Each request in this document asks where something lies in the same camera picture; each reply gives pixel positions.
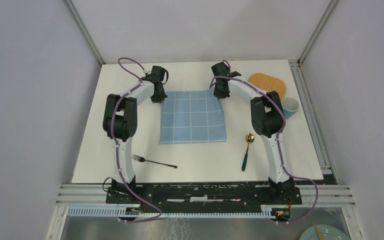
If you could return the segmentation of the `blue checked cloth napkin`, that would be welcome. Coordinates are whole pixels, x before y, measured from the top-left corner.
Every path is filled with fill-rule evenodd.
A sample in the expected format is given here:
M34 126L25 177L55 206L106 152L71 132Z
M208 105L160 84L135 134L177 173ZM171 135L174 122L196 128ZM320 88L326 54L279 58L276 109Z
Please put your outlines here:
M225 117L214 89L168 91L161 104L162 145L220 143L227 140Z

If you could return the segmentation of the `woven bamboo placemat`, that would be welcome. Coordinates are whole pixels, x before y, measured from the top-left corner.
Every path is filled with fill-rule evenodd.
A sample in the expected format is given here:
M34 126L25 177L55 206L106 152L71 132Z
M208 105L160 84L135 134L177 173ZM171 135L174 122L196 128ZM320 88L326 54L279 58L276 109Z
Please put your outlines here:
M286 84L279 78L264 74L255 73L248 78L248 82L256 86L257 88L278 93L280 100L283 100L287 91Z

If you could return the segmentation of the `white blue mug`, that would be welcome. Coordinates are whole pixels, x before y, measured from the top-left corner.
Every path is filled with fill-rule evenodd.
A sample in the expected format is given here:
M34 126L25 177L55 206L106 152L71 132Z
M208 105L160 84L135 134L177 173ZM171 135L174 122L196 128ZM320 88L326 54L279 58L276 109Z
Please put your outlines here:
M285 97L281 101L281 106L286 120L293 116L300 109L299 101L293 97Z

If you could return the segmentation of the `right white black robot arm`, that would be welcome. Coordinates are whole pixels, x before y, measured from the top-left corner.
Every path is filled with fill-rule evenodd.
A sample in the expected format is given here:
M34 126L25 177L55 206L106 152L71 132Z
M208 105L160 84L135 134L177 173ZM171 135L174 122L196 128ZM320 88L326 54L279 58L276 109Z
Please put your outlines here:
M283 130L286 118L282 109L280 96L276 91L267 92L254 86L241 77L237 71L225 62L211 66L214 75L210 83L213 95L217 99L237 94L249 101L251 125L261 137L269 166L269 199L275 204L282 204L289 198L289 193L295 188L295 183L286 165L283 147Z

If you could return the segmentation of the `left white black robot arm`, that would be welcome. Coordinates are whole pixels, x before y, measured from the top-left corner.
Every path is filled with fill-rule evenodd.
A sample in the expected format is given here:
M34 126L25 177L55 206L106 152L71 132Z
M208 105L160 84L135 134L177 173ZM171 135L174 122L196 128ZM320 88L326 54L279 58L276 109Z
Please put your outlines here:
M107 192L111 195L118 193L118 197L127 204L134 202L138 195L132 155L133 136L138 128L138 106L146 99L162 103L167 98L164 84L168 79L169 72L154 65L126 93L109 94L106 99L102 127L114 142L116 166Z

